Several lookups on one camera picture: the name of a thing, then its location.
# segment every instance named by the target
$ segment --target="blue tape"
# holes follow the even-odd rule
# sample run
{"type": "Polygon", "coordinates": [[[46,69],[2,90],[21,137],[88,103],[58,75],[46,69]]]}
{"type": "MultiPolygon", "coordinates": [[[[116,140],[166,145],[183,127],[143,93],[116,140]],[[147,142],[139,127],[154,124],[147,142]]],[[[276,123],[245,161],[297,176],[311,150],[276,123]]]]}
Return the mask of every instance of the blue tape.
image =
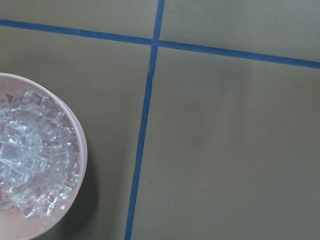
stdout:
{"type": "Polygon", "coordinates": [[[149,46],[151,46],[153,42],[152,39],[143,38],[143,37],[127,36],[127,35],[99,32],[99,31],[82,30],[82,29],[76,29],[76,28],[70,28],[70,27],[52,26],[52,25],[44,25],[44,24],[30,23],[30,22],[23,22],[23,21],[13,21],[13,20],[6,20],[6,19],[0,19],[0,26],[18,28],[18,29],[36,30],[36,31],[57,33],[57,34],[67,34],[67,35],[81,36],[81,37],[94,38],[94,39],[105,39],[105,40],[111,40],[111,41],[149,45],[149,46]]]}
{"type": "Polygon", "coordinates": [[[159,42],[159,47],[192,51],[197,53],[228,56],[228,57],[241,58],[241,59],[251,59],[251,60],[258,60],[258,61],[278,63],[278,64],[294,65],[294,66],[307,67],[307,68],[313,68],[313,69],[320,69],[320,62],[283,57],[283,56],[274,56],[274,55],[267,55],[267,54],[261,54],[261,53],[237,51],[237,50],[215,48],[215,47],[209,47],[209,46],[200,46],[200,45],[186,44],[186,43],[173,42],[173,41],[162,41],[162,40],[159,42]]]}
{"type": "Polygon", "coordinates": [[[151,44],[150,65],[149,65],[150,68],[149,68],[149,72],[146,79],[146,85],[145,85],[145,94],[144,94],[143,107],[142,107],[140,132],[138,137],[138,146],[137,146],[136,158],[135,158],[135,169],[134,169],[133,178],[132,178],[132,187],[131,187],[128,215],[127,215],[126,226],[125,226],[124,240],[131,239],[132,228],[134,224],[139,179],[140,179],[143,152],[145,147],[147,123],[148,123],[149,108],[150,108],[150,101],[151,101],[151,94],[152,94],[152,83],[153,83],[153,78],[154,78],[155,69],[156,69],[164,7],[165,7],[165,0],[158,0],[154,30],[153,30],[153,39],[151,44]]]}

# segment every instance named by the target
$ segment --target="table surface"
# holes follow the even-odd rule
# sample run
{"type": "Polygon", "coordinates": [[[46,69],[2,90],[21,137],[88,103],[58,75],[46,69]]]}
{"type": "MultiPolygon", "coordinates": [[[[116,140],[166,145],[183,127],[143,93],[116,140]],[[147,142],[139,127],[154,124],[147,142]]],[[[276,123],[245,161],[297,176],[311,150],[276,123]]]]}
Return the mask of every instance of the table surface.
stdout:
{"type": "Polygon", "coordinates": [[[319,11],[1,1],[0,72],[61,98],[88,145],[74,204],[36,240],[318,240],[319,11]]]}

